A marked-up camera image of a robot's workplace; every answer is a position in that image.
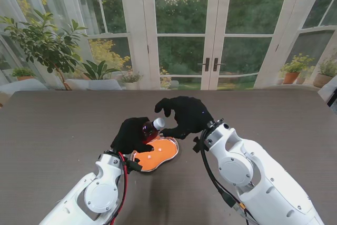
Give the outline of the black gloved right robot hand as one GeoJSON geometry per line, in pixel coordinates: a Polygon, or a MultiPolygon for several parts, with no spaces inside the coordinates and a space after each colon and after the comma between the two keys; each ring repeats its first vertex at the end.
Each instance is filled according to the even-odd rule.
{"type": "Polygon", "coordinates": [[[175,113],[177,126],[163,129],[164,137],[173,137],[184,140],[191,133],[199,133],[207,129],[207,124],[214,119],[201,100],[194,97],[178,96],[171,99],[163,98],[155,106],[156,113],[164,111],[166,117],[175,113]]]}

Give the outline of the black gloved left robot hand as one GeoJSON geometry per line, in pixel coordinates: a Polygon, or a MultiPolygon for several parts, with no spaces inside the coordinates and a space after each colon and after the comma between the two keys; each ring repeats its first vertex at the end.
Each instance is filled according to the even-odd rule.
{"type": "Polygon", "coordinates": [[[154,148],[151,145],[143,143],[142,128],[148,121],[147,117],[126,119],[114,138],[111,149],[125,155],[131,154],[133,151],[138,153],[153,151],[154,148]]]}

